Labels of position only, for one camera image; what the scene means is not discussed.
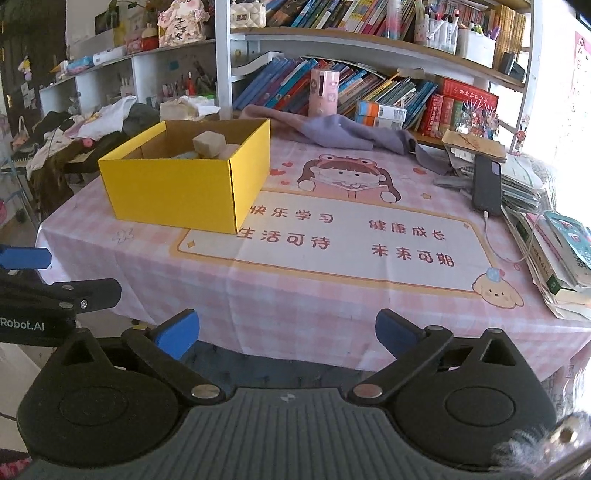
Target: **open box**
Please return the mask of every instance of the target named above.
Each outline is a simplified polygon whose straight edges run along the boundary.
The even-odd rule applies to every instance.
[[[205,131],[240,148],[228,160],[173,159]],[[168,121],[99,160],[120,220],[237,233],[269,175],[269,120]]]

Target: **purple cloth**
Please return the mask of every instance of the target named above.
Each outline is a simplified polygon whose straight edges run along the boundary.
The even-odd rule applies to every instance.
[[[369,127],[343,115],[309,118],[256,105],[246,106],[240,117],[268,118],[271,120],[271,128],[274,132],[283,133],[290,140],[297,142],[351,150],[385,148],[398,155],[414,154],[420,166],[439,175],[446,175],[453,171],[449,162],[429,155],[407,130]]]

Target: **gray ribbed panel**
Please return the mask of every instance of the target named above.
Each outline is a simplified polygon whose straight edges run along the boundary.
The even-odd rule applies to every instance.
[[[412,450],[385,413],[335,388],[241,388],[193,408],[163,447],[131,463],[78,470],[36,462],[22,480],[501,480],[454,470]]]

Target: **floor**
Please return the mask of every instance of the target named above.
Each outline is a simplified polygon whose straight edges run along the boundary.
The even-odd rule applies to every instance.
[[[29,222],[11,220],[0,229],[0,244],[15,247],[35,245],[36,231]],[[97,337],[119,336],[131,326],[127,317],[109,311],[89,312],[78,315],[81,326],[89,328]],[[0,343],[0,413],[15,417],[18,405],[52,353],[51,348],[17,346]],[[0,416],[0,448],[26,451],[16,422]]]

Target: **pile of clothes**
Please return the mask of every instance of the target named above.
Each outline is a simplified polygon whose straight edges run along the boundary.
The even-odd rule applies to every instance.
[[[49,112],[12,155],[14,161],[27,160],[27,179],[41,220],[74,195],[66,177],[71,160],[83,159],[75,164],[77,173],[95,173],[101,157],[159,121],[160,114],[137,103],[136,97],[122,98],[90,118]]]

